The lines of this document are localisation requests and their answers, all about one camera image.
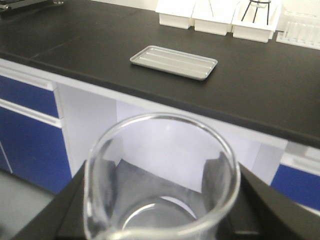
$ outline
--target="white container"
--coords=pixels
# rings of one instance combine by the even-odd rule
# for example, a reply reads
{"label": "white container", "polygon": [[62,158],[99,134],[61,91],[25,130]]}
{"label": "white container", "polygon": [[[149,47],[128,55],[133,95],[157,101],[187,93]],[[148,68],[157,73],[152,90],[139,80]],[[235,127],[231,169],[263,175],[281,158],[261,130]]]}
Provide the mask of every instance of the white container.
{"label": "white container", "polygon": [[253,22],[256,8],[250,6],[245,14],[249,2],[249,0],[242,0],[235,9],[232,20],[233,37],[267,43],[269,39],[273,38],[276,31],[282,2],[281,0],[272,0],[270,2],[268,24],[268,5],[266,4],[265,8],[258,8]]}
{"label": "white container", "polygon": [[159,23],[181,29],[194,25],[191,18],[196,0],[159,0],[155,11],[159,13]]}
{"label": "white container", "polygon": [[225,36],[231,32],[238,3],[239,0],[198,0],[192,14],[194,30]]}

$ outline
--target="gray floor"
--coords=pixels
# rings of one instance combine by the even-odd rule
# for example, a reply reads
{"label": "gray floor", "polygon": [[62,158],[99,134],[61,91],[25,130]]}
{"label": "gray floor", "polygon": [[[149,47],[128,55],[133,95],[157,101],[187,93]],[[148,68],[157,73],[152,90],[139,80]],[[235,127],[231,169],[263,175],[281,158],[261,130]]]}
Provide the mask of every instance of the gray floor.
{"label": "gray floor", "polygon": [[0,240],[11,239],[54,194],[0,170]]}

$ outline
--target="test tube rack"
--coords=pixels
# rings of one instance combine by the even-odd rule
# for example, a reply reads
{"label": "test tube rack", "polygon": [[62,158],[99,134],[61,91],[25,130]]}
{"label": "test tube rack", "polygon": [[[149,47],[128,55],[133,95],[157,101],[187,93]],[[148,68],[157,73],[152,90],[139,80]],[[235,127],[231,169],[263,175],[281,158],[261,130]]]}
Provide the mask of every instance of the test tube rack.
{"label": "test tube rack", "polygon": [[289,18],[284,32],[279,32],[276,41],[310,49],[320,50],[320,17],[285,12]]}

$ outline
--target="cabinet handle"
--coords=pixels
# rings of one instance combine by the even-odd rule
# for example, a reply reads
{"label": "cabinet handle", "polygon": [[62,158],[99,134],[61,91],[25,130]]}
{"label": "cabinet handle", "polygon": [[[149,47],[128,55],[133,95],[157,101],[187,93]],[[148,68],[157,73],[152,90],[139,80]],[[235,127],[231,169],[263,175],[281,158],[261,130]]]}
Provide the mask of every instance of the cabinet handle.
{"label": "cabinet handle", "polygon": [[294,169],[320,176],[320,161],[315,159],[285,153],[283,154],[280,163]]}
{"label": "cabinet handle", "polygon": [[10,101],[6,101],[1,98],[0,98],[0,107],[3,107],[5,109],[8,109],[8,110],[13,111],[15,113],[27,116],[29,118],[38,120],[40,122],[49,124],[49,125],[57,127],[57,128],[62,128],[62,125],[63,125],[63,121],[61,119],[58,119],[54,116],[44,114],[42,112],[38,112],[36,110],[27,108],[25,106],[15,104]]}
{"label": "cabinet handle", "polygon": [[49,91],[53,91],[57,88],[56,84],[54,82],[51,82],[49,80],[46,80],[44,78],[27,74],[15,69],[11,69],[9,67],[0,66],[0,73],[2,76],[23,82],[26,84],[33,85],[38,88],[46,89]]}

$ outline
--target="glass beaker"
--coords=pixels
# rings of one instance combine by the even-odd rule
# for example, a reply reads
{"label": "glass beaker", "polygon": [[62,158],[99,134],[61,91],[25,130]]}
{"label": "glass beaker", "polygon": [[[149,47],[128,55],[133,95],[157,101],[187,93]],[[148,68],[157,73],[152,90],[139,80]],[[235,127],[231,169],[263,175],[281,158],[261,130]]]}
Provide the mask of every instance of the glass beaker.
{"label": "glass beaker", "polygon": [[212,239],[239,187],[239,165],[215,130],[178,114],[134,116],[90,151],[84,232],[89,240]]}

